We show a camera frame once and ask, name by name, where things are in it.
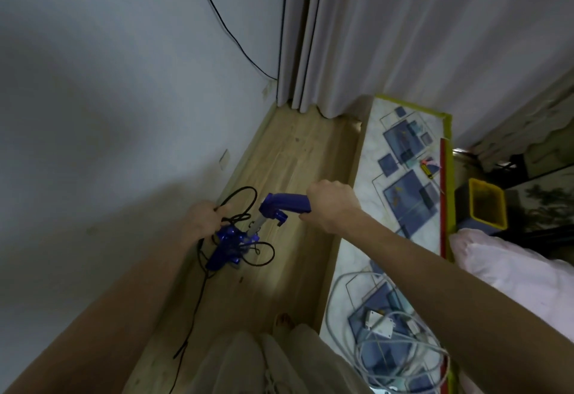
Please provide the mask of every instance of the baseboard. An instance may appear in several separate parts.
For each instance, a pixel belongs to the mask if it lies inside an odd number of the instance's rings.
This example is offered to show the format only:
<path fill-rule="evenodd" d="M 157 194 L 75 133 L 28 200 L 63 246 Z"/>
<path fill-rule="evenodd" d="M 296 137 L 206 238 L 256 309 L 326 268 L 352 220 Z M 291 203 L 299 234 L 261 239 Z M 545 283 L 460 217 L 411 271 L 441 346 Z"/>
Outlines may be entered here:
<path fill-rule="evenodd" d="M 239 179 L 239 176 L 241 175 L 241 172 L 243 172 L 243 169 L 245 169 L 245 165 L 247 164 L 249 157 L 251 156 L 251 154 L 253 154 L 253 150 L 255 149 L 255 146 L 259 143 L 261 136 L 263 136 L 263 132 L 265 132 L 265 128 L 267 128 L 267 126 L 269 125 L 269 122 L 271 121 L 271 117 L 273 117 L 276 110 L 277 110 L 277 102 L 275 101 L 271 104 L 271 107 L 269 108 L 267 114 L 263 118 L 261 125 L 259 126 L 259 128 L 255 132 L 255 135 L 253 136 L 253 138 L 249 142 L 249 146 L 247 147 L 245 152 L 243 152 L 243 155 L 241 155 L 241 158 L 239 159 L 237 166 L 235 166 L 235 169 L 233 170 L 233 173 L 231 174 L 229 181 L 227 181 L 225 188 L 223 189 L 221 195 L 219 196 L 219 198 L 217 200 L 218 205 L 221 202 L 223 202 L 223 200 L 227 196 L 229 196 L 229 194 L 231 194 L 231 192 L 233 191 L 233 188 L 235 187 L 235 183 Z"/>

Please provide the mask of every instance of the gray cable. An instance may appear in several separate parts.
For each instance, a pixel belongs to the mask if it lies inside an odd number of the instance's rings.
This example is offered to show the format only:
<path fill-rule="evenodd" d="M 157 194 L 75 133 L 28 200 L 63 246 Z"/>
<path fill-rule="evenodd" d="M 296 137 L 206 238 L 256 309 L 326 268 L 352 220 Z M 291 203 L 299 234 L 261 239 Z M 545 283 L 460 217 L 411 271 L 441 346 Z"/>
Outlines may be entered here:
<path fill-rule="evenodd" d="M 383 390 L 389 390 L 391 392 L 397 392 L 397 394 L 407 394 L 408 392 L 407 391 L 397 391 L 395 389 L 395 387 L 391 388 L 388 385 L 384 385 L 383 383 L 380 383 L 379 380 L 380 379 L 384 379 L 384 380 L 389 380 L 389 379 L 391 379 L 391 380 L 392 379 L 409 380 L 409 379 L 413 379 L 413 378 L 424 376 L 424 375 L 428 375 L 428 377 L 432 380 L 431 374 L 434 373 L 437 369 L 439 369 L 442 366 L 442 362 L 444 361 L 444 359 L 446 359 L 446 362 L 447 362 L 446 363 L 446 371 L 445 371 L 444 375 L 441 377 L 441 379 L 437 383 L 435 383 L 432 388 L 430 388 L 428 390 L 424 390 L 424 391 L 419 391 L 418 394 L 435 392 L 447 381 L 448 372 L 449 372 L 450 364 L 451 364 L 450 356 L 448 355 L 448 352 L 445 349 L 440 347 L 440 342 L 434 336 L 434 333 L 428 328 L 428 326 L 424 325 L 416 317 L 416 314 L 408 314 L 407 312 L 404 312 L 404 311 L 391 311 L 388 314 L 385 314 L 383 317 L 381 317 L 379 320 L 377 320 L 377 322 L 375 323 L 375 325 L 373 325 L 373 327 L 371 328 L 371 331 L 367 334 L 367 337 L 364 340 L 356 342 L 354 351 L 347 350 L 347 348 L 344 347 L 340 343 L 340 341 L 337 339 L 337 337 L 335 336 L 333 329 L 331 327 L 331 324 L 329 323 L 329 309 L 331 307 L 333 294 L 334 294 L 335 290 L 337 289 L 337 286 L 339 285 L 339 283 L 341 282 L 341 280 L 343 278 L 345 278 L 347 276 L 357 276 L 359 274 L 369 274 L 370 276 L 383 277 L 383 278 L 389 280 L 389 276 L 387 276 L 386 274 L 378 274 L 375 272 L 365 272 L 365 271 L 363 271 L 363 272 L 350 272 L 350 273 L 346 273 L 346 274 L 341 274 L 335 280 L 333 288 L 331 289 L 331 292 L 329 293 L 329 298 L 327 300 L 326 311 L 325 311 L 326 328 L 327 328 L 327 331 L 329 332 L 329 335 L 331 335 L 331 338 L 333 339 L 334 343 L 337 345 L 337 347 L 339 348 L 341 353 L 344 355 L 344 357 L 347 359 L 347 361 L 353 366 L 353 368 L 355 368 L 355 370 L 357 372 L 359 372 L 359 374 L 361 375 L 361 377 L 363 378 L 363 380 L 366 383 L 369 383 L 369 379 L 373 379 L 373 380 L 375 380 L 376 384 L 378 385 L 378 388 L 381 388 Z M 396 332 L 395 335 L 398 337 L 404 337 L 404 338 L 385 340 L 382 337 L 375 337 L 374 336 L 374 328 L 377 325 L 379 325 L 380 323 L 382 323 L 385 319 L 389 318 L 391 315 L 394 315 L 394 314 L 401 315 L 402 317 L 408 317 L 408 318 L 414 320 L 415 323 L 418 324 L 418 326 L 420 327 L 421 332 L 424 332 L 424 334 L 429 339 L 433 339 L 436 344 L 432 344 L 428 341 L 417 340 L 413 337 L 408 337 L 407 335 L 399 334 L 398 332 Z M 370 340 L 369 338 L 372 335 L 374 336 L 374 339 Z M 379 375 L 375 375 L 373 373 L 370 373 L 369 370 L 364 367 L 361 356 L 362 356 L 363 345 L 365 343 L 381 343 L 381 344 L 383 344 L 383 343 L 401 343 L 401 342 L 408 342 L 408 343 L 414 344 L 415 346 L 426 347 L 426 349 L 432 350 L 433 352 L 436 352 L 439 355 L 443 356 L 443 359 L 440 359 L 439 364 L 436 365 L 434 368 L 431 368 L 431 369 L 426 370 L 424 372 L 415 373 L 412 375 L 403 375 L 400 373 L 401 370 L 398 370 L 398 374 L 396 374 L 396 375 L 379 376 Z"/>

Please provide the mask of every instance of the curtain fold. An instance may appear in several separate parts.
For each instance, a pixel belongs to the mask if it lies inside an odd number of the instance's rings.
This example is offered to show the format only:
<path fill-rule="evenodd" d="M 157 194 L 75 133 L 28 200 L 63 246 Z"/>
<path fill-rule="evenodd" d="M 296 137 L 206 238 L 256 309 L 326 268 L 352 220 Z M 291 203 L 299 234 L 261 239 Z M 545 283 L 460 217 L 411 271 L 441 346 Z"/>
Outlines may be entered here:
<path fill-rule="evenodd" d="M 574 0 L 286 0 L 278 103 L 327 117 L 387 94 L 469 147 L 574 60 Z"/>

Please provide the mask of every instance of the white pants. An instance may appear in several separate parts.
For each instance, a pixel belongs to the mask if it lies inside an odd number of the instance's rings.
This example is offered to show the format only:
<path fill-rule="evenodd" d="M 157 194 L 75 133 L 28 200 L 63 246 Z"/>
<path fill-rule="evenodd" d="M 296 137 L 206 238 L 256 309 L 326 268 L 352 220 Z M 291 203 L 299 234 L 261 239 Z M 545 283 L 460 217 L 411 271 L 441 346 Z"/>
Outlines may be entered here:
<path fill-rule="evenodd" d="M 283 349 L 268 334 L 219 338 L 188 394 L 371 394 L 355 370 L 307 325 L 293 329 Z"/>

